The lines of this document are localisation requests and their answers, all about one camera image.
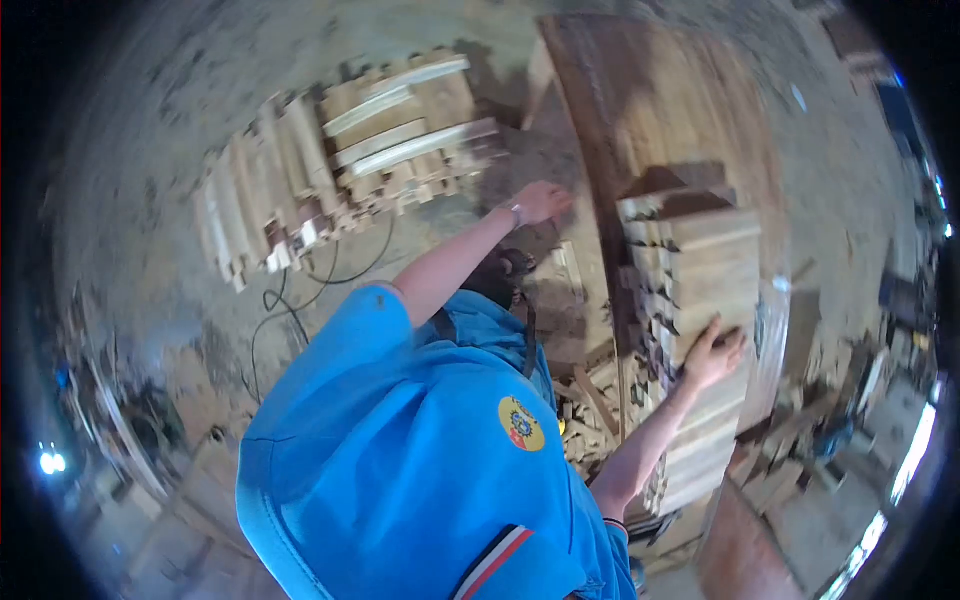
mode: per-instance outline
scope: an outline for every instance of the wooden table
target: wooden table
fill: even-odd
[[[656,191],[658,174],[696,185],[698,173],[719,168],[738,205],[757,211],[762,326],[738,431],[750,428],[770,414],[780,381],[790,278],[780,163],[753,76],[730,44],[702,32],[600,15],[547,16],[539,29],[524,129],[543,130],[538,122],[551,94],[560,97],[586,175],[575,191],[591,201],[599,233],[620,390],[627,389],[625,325],[634,308],[618,284],[630,260],[616,201]],[[584,281],[588,294],[590,285]]]

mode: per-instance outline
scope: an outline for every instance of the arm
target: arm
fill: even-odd
[[[571,204],[570,195],[559,185],[531,183],[514,198],[516,211],[508,205],[499,206],[479,223],[415,260],[394,279],[410,324],[425,324],[514,228],[557,217]]]
[[[607,459],[590,485],[604,518],[623,520],[627,504],[642,491],[700,392],[736,370],[747,340],[736,331],[715,346],[719,334],[720,318],[714,317],[687,355],[684,374],[669,396]]]

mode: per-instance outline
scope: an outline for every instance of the hand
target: hand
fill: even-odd
[[[561,185],[536,181],[520,190],[514,204],[519,206],[521,225],[536,225],[567,212],[573,198]]]
[[[747,337],[739,328],[717,344],[720,335],[720,316],[710,321],[709,327],[690,349],[684,363],[684,381],[698,391],[720,381],[736,371],[747,347]]]

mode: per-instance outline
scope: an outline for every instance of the striped sleeve cuff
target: striped sleeve cuff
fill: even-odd
[[[611,528],[619,531],[620,533],[622,533],[624,540],[628,540],[628,539],[629,539],[630,535],[627,533],[627,526],[624,525],[621,521],[618,521],[618,520],[616,520],[615,518],[604,518],[604,519],[603,519],[603,522],[604,522],[604,524],[606,524],[608,527],[611,527]]]

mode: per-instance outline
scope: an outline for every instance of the concrete floor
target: concrete floor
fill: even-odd
[[[478,97],[519,106],[534,17],[574,10],[704,29],[743,51],[780,151],[792,263],[802,274],[795,290],[819,291],[810,310],[821,315],[827,338],[876,330],[891,243],[902,272],[916,266],[916,182],[870,89],[852,85],[819,24],[787,0],[169,0],[130,8],[60,111],[62,169],[44,207],[56,215],[59,306],[65,310],[79,284],[92,300],[94,344],[115,331],[130,378],[176,386],[166,363],[192,347],[218,394],[236,410],[250,406],[241,376],[250,376],[251,338],[265,316],[261,293],[279,277],[252,277],[237,295],[204,264],[190,197],[204,155],[279,90],[337,84],[366,64],[438,45],[470,56]],[[477,202],[438,201],[398,219],[384,258],[354,284],[390,278],[471,222]],[[369,264],[386,232],[381,224],[342,244],[335,276]],[[318,263],[329,264],[330,254],[319,251]],[[331,286],[304,311],[309,332],[349,289]],[[292,303],[315,292],[312,282],[291,277]],[[264,390],[300,351],[286,321],[264,327],[257,341]]]

